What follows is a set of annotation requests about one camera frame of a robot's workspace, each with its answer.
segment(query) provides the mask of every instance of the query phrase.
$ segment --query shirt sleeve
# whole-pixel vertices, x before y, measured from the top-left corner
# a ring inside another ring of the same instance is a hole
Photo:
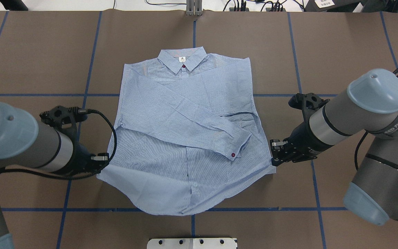
[[[121,87],[117,126],[159,140],[203,148],[234,160],[251,133],[194,104],[127,65]]]

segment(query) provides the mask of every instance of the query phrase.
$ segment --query light blue joint cap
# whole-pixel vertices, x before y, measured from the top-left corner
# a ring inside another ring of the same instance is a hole
[[[385,69],[373,69],[351,82],[349,98],[370,112],[388,114],[398,111],[398,78]]]
[[[15,249],[10,233],[0,237],[0,249]]]
[[[383,225],[390,219],[383,208],[354,183],[349,183],[343,204],[349,211],[375,225]]]
[[[38,137],[38,122],[28,112],[0,102],[0,159],[26,151]]]

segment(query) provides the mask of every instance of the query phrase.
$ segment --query blue striped shirt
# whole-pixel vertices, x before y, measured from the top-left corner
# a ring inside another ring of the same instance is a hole
[[[125,64],[115,130],[98,178],[149,214],[197,214],[275,173],[249,58],[198,47]]]

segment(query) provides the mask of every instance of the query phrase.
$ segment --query white label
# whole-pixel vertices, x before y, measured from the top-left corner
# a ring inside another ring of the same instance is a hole
[[[334,5],[333,0],[314,0],[319,8],[325,8]]]

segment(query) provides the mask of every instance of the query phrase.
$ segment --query shirt collar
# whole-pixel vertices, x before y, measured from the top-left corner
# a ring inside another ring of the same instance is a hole
[[[181,63],[178,58],[175,58],[181,56],[189,57],[184,63]],[[188,71],[192,71],[205,59],[206,56],[207,53],[203,47],[175,50],[164,49],[159,53],[158,60],[166,65],[172,72],[177,74],[182,65],[185,65]]]

